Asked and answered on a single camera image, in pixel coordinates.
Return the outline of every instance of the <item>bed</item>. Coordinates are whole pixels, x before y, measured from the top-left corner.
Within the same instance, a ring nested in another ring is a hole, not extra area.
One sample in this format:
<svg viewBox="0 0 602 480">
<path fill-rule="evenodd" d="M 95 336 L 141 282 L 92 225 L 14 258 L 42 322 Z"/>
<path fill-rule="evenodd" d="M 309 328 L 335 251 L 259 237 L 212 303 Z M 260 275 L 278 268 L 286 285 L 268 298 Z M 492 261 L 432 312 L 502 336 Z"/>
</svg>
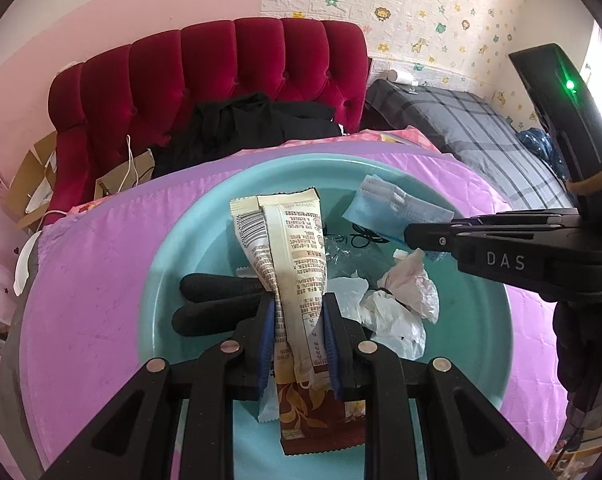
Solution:
<svg viewBox="0 0 602 480">
<path fill-rule="evenodd" d="M 514 135 L 489 104 L 469 92 L 406 87 L 377 79 L 367 104 L 393 128 L 418 128 L 441 152 L 479 173 L 515 210 L 574 207 L 561 180 Z"/>
</svg>

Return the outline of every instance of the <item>gray fabric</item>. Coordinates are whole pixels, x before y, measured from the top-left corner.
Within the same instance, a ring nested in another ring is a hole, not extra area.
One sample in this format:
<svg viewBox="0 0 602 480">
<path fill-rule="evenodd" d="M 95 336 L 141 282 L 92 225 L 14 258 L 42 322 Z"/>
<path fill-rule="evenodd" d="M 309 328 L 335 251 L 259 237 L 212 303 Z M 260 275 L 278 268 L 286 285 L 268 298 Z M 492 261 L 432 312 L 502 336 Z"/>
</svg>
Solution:
<svg viewBox="0 0 602 480">
<path fill-rule="evenodd" d="M 391 127 L 418 128 L 441 152 L 484 177 L 515 210 L 574 207 L 551 168 L 476 95 L 432 87 L 409 94 L 379 79 L 367 89 L 366 101 Z"/>
<path fill-rule="evenodd" d="M 43 474 L 43 466 L 41 466 L 41 461 L 34 447 L 25 410 L 23 409 L 18 375 L 20 328 L 28 294 L 38 272 L 37 255 L 38 240 L 34 244 L 28 259 L 30 276 L 23 294 L 18 298 L 19 302 L 12 317 L 10 334 L 3 349 L 0 367 L 0 432 L 26 480 L 38 480 Z"/>
</svg>

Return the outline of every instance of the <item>barcode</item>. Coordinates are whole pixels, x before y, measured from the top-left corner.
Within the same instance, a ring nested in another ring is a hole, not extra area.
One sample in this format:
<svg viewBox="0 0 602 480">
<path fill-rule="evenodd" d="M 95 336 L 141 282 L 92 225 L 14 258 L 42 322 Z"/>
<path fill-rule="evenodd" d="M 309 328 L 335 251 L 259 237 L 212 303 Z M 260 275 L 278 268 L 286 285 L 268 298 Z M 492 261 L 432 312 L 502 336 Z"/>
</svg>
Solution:
<svg viewBox="0 0 602 480">
<path fill-rule="evenodd" d="M 236 217 L 236 226 L 239 229 L 239 236 L 243 247 L 248 246 L 259 238 L 267 238 L 268 230 L 265 226 L 265 217 L 263 211 L 253 211 Z"/>
</svg>

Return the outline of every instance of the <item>tufted velvet headboard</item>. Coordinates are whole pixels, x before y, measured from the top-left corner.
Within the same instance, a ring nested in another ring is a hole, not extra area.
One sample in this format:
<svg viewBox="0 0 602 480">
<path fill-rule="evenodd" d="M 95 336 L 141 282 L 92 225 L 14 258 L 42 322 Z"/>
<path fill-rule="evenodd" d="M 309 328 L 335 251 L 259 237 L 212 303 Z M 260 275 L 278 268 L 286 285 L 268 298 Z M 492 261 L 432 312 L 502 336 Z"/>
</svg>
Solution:
<svg viewBox="0 0 602 480">
<path fill-rule="evenodd" d="M 199 100 L 261 91 L 277 100 L 336 108 L 356 132 L 367 79 L 366 43 L 346 22 L 243 18 L 169 30 L 99 54 L 61 72 L 48 109 L 58 173 L 50 209 L 92 200 L 94 181 L 132 152 L 164 145 Z M 58 219 L 48 215 L 46 223 Z"/>
</svg>

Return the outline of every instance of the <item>purple bed sheet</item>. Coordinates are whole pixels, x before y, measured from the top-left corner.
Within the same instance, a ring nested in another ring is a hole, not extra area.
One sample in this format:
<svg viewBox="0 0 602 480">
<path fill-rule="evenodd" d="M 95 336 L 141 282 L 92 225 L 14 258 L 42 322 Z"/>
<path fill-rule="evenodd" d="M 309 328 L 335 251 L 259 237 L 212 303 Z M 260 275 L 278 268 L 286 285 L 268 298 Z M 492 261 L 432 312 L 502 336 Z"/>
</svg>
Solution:
<svg viewBox="0 0 602 480">
<path fill-rule="evenodd" d="M 341 153 L 389 164 L 436 189 L 466 216 L 510 209 L 481 177 L 449 156 L 389 142 L 335 142 L 202 164 L 47 226 L 20 344 L 24 409 L 45 468 L 140 366 L 137 325 L 145 277 L 180 216 L 238 171 L 300 153 Z M 506 289 L 514 355 L 501 413 L 546 460 L 566 406 L 556 377 L 554 305 L 537 294 Z"/>
</svg>

